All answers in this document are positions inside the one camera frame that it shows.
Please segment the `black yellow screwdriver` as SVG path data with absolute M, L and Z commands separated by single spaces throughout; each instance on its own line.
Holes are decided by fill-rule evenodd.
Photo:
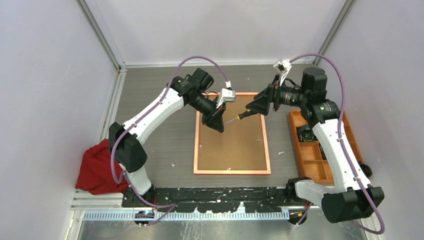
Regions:
M 229 124 L 229 123 L 234 122 L 236 120 L 242 120 L 246 117 L 250 117 L 250 116 L 255 115 L 255 114 L 256 114 L 255 112 L 248 109 L 248 110 L 244 111 L 243 113 L 238 114 L 234 119 L 228 120 L 228 121 L 224 122 L 223 124 L 226 125 L 226 124 Z

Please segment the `red picture frame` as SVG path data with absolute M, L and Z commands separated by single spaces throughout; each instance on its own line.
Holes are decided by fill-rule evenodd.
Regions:
M 236 116 L 253 100 L 254 92 L 238 92 L 226 105 L 224 132 L 202 124 L 196 113 L 193 173 L 195 175 L 270 175 L 271 163 L 265 118 Z

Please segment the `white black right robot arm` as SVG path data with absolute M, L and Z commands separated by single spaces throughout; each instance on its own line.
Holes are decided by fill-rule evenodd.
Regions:
M 298 107 L 322 146 L 334 186 L 326 187 L 308 177 L 292 178 L 286 185 L 287 202 L 299 205 L 307 200 L 316 204 L 331 223 L 376 214 L 385 194 L 381 187 L 372 186 L 356 159 L 344 130 L 341 111 L 326 97 L 325 71 L 318 67 L 304 69 L 300 85 L 294 82 L 286 85 L 288 72 L 287 67 L 279 67 L 274 80 L 239 115 L 240 119 L 255 114 L 266 116 L 270 109 L 278 110 L 281 105 Z

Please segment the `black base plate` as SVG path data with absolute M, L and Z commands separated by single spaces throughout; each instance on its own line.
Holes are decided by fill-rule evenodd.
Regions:
M 162 206 L 164 213 L 170 205 L 176 205 L 177 213 L 234 213 L 244 209 L 246 213 L 277 213 L 282 209 L 304 212 L 310 205 L 302 199 L 288 198 L 284 187 L 158 187 L 149 191 L 144 199 Z

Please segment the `red cloth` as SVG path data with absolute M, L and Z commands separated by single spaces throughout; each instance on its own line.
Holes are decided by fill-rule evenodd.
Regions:
M 82 156 L 75 189 L 92 195 L 124 193 L 129 188 L 129 184 L 125 179 L 121 183 L 114 181 L 110 160 L 111 153 L 107 138 L 87 149 Z

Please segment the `orange compartment tray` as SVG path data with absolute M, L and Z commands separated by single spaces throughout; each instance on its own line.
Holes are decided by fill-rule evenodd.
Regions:
M 292 110 L 287 116 L 294 156 L 300 177 L 309 177 L 321 185 L 333 185 L 330 165 L 320 150 L 318 141 L 299 141 L 298 129 L 307 123 L 299 110 Z

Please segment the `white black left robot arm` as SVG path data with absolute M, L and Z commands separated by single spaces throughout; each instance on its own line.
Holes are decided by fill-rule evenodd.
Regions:
M 202 114 L 202 124 L 224 132 L 223 113 L 225 104 L 218 106 L 219 99 L 204 95 L 214 79 L 206 71 L 197 68 L 193 74 L 182 78 L 176 76 L 160 95 L 132 119 L 109 127 L 108 141 L 112 159 L 123 169 L 129 185 L 136 190 L 134 200 L 141 207 L 153 202 L 153 185 L 147 176 L 145 163 L 147 153 L 144 142 L 169 116 L 186 105 Z

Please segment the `blue yellow rolled tie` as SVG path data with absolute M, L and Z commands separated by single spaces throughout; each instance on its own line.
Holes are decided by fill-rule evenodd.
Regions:
M 299 142 L 313 142 L 315 135 L 308 124 L 303 124 L 296 129 Z

